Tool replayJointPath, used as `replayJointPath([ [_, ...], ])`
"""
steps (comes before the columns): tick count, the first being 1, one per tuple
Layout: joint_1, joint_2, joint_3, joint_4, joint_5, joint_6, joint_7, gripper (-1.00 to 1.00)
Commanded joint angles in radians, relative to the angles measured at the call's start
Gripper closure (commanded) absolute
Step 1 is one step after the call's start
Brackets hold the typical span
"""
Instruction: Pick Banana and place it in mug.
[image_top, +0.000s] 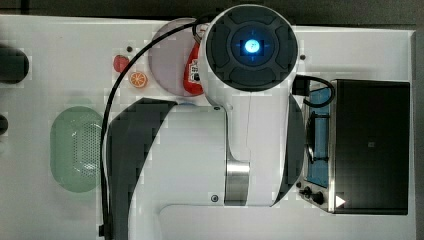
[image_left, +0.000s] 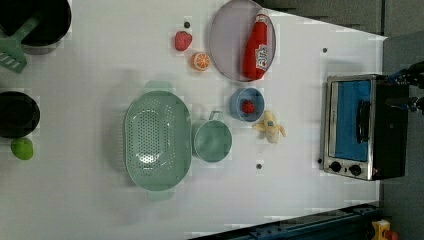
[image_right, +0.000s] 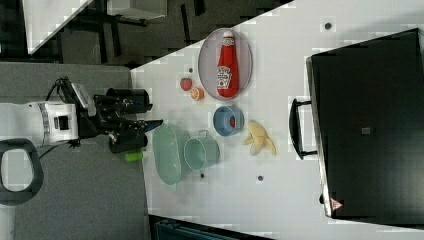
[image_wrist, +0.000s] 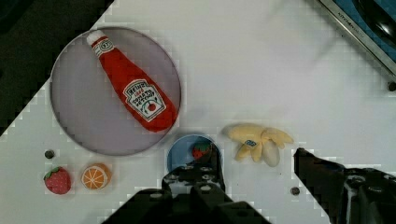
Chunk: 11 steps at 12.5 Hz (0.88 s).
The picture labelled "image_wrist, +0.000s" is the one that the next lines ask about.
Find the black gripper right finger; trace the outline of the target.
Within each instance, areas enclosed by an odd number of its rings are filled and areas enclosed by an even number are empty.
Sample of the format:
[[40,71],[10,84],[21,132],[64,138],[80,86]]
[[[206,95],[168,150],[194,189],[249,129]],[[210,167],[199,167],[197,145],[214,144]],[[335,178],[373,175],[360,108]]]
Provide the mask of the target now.
[[299,147],[293,155],[294,173],[303,182],[332,224],[341,224],[345,167]]

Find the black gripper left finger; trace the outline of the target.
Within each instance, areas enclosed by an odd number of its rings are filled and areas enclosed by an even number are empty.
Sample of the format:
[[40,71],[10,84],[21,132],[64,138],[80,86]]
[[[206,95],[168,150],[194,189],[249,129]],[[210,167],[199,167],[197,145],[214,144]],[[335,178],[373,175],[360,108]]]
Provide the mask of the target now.
[[225,190],[222,169],[201,172],[193,168],[176,168],[163,177],[162,188],[169,190],[173,197],[189,194],[195,185],[215,185]]

